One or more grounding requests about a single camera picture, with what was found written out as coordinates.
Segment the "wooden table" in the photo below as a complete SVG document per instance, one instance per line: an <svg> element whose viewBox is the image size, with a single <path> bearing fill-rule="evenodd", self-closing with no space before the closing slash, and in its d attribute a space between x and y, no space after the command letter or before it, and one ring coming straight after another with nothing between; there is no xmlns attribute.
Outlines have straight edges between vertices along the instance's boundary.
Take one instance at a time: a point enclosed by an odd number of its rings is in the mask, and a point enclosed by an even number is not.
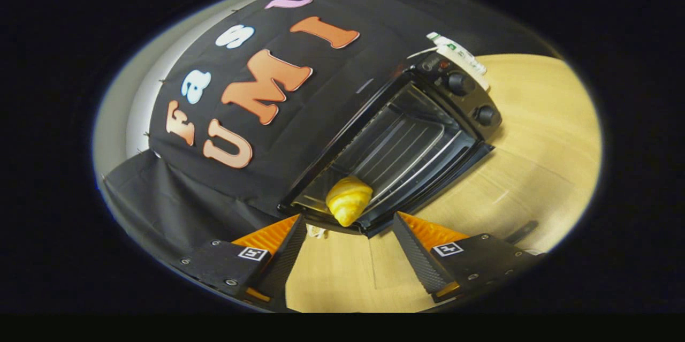
<svg viewBox="0 0 685 342"><path fill-rule="evenodd" d="M572 69L550 57L478 57L503 123L484 161L416 216L504 239L530 221L517 247L550 251L583 215L599 178L602 133ZM416 312L435 306L394 234L306 237L286 284L301 312Z"/></svg>

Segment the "letter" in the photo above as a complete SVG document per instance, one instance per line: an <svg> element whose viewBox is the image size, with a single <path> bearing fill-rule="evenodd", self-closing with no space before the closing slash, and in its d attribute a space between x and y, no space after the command letter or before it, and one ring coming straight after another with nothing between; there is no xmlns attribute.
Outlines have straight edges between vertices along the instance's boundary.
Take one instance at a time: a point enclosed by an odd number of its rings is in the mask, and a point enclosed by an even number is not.
<svg viewBox="0 0 685 342"><path fill-rule="evenodd" d="M178 108L178 101L171 100L166 113L166 131L170 134L179 135L186 140L188 145L193 146L195 125L193 123L184 124L188 120L188 116L176 108Z"/></svg>
<svg viewBox="0 0 685 342"><path fill-rule="evenodd" d="M242 45L243 42L249 40L254 33L254 27L235 25L221 33L221 35L216 38L215 45L218 47L225 45L226 49L234 49Z"/></svg>
<svg viewBox="0 0 685 342"><path fill-rule="evenodd" d="M281 61L267 49L257 52L247 62L247 68L257 81L233 82L228 84L221 95L221 102L235 103L259 117L260 123L269 125L278 113L276 104L264 105L258 100L283 102L286 95L274 80L283 83L289 92L298 89L313 73L308 66L302 68Z"/></svg>
<svg viewBox="0 0 685 342"><path fill-rule="evenodd" d="M306 32L321 37L331 43L333 49L341 49L359 37L355 30L342 30L322 22L319 17L309 17L291 27L291 32Z"/></svg>
<svg viewBox="0 0 685 342"><path fill-rule="evenodd" d="M210 121L210 127L208 129L208 134L210 137L220 137L227 142L232 143L238 147L238 154L232 155L228 154L221 149L215 147L212 140L206 140L205 146L202 148L202 154L210 159L215 159L227 166L232 168L245 168L247 164L250 164L252 160L252 146L247 140L243 139L239 135L227 130L222 127L221 124L215 118Z"/></svg>
<svg viewBox="0 0 685 342"><path fill-rule="evenodd" d="M271 7L284 7L284 8L294 8L294 7L303 7L304 5L309 5L312 3L314 0L300 0L300 1L292 1L292 0L273 0L265 7L265 9L269 9Z"/></svg>
<svg viewBox="0 0 685 342"><path fill-rule="evenodd" d="M181 95L187 96L188 103L195 104L202 98L202 92L212 81L212 74L201 71L191 71L183 80Z"/></svg>

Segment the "oven door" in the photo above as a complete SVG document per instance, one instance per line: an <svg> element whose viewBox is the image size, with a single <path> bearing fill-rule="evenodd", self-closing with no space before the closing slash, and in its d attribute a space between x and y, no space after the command letter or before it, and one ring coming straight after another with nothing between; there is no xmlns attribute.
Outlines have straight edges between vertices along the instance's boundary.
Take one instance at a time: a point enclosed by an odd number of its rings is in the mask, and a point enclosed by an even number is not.
<svg viewBox="0 0 685 342"><path fill-rule="evenodd" d="M413 74L397 81L402 83L395 84L399 90L392 98L351 140L341 136L338 144L344 148L315 164L315 177L303 180L301 191L282 209L302 213L319 227L372 237L391 223L392 213L412 212L490 152L492 147L465 129L458 113L441 106L444 98L439 101L434 85ZM347 176L357 176L374 193L361 217L345 228L325 198Z"/></svg>

